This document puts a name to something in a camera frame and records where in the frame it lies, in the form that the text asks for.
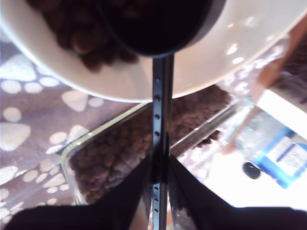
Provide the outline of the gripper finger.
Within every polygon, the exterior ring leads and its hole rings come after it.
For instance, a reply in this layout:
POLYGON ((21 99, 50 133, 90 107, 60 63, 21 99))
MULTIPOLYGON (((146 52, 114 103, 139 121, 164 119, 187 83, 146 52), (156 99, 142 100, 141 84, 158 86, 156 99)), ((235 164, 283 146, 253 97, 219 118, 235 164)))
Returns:
POLYGON ((100 216, 130 216, 149 182, 151 157, 147 156, 114 189, 95 203, 95 210, 100 216))
POLYGON ((228 204, 217 194, 199 182, 175 157, 169 157, 171 181, 178 187, 179 193, 190 210, 231 210, 228 204))

